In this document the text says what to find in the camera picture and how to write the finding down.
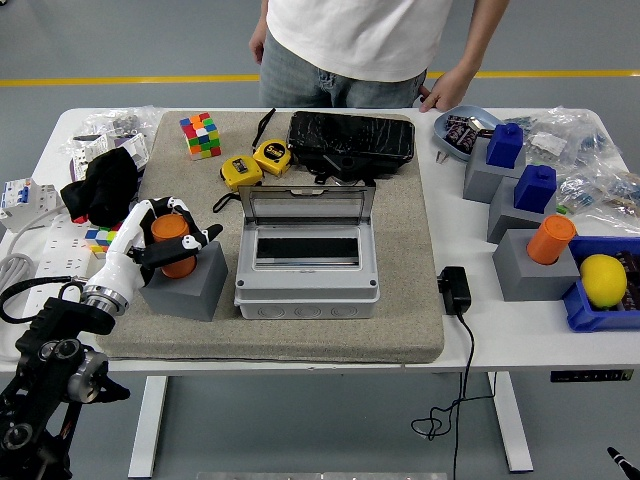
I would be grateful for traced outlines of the person's right hand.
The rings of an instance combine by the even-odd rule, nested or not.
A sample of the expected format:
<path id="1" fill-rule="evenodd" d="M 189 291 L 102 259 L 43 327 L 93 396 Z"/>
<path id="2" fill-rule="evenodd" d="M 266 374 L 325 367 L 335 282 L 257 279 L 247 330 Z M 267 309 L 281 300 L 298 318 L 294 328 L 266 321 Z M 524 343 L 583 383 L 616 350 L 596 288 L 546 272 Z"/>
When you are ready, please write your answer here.
<path id="1" fill-rule="evenodd" d="M 264 56 L 264 47 L 267 36 L 267 26 L 259 22 L 249 40 L 249 50 L 256 64 L 261 65 Z"/>

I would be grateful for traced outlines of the person's left hand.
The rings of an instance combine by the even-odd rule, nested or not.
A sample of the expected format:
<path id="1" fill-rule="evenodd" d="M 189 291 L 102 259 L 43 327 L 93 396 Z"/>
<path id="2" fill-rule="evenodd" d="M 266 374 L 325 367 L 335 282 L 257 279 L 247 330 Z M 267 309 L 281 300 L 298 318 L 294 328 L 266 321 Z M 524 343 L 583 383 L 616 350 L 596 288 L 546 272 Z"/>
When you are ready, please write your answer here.
<path id="1" fill-rule="evenodd" d="M 431 89 L 420 86 L 419 111 L 422 113 L 432 109 L 447 111 L 458 106 L 474 76 L 474 72 L 456 67 L 440 76 Z"/>

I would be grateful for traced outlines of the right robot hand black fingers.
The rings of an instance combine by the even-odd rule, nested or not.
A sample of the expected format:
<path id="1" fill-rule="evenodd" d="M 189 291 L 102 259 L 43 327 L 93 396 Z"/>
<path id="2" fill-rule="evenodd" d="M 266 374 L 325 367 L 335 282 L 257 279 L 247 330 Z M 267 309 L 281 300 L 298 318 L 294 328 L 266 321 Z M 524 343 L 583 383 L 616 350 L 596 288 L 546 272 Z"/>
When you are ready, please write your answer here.
<path id="1" fill-rule="evenodd" d="M 630 463 L 618 450 L 609 446 L 607 453 L 629 480 L 640 480 L 640 470 Z"/>

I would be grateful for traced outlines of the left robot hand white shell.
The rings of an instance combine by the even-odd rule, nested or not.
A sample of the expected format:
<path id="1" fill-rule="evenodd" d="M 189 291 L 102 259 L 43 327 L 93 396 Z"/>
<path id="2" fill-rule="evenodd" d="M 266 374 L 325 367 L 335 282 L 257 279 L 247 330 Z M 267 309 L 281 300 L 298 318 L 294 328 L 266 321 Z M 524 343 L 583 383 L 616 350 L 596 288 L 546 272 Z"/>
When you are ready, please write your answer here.
<path id="1" fill-rule="evenodd" d="M 187 223 L 187 232 L 156 242 L 151 224 L 166 214 L 176 214 Z M 199 253 L 223 231 L 214 224 L 199 228 L 186 204 L 175 197 L 140 201 L 131 210 L 112 241 L 104 266 L 84 286 L 81 302 L 99 304 L 121 314 L 134 293 L 145 286 L 156 268 L 182 261 Z"/>

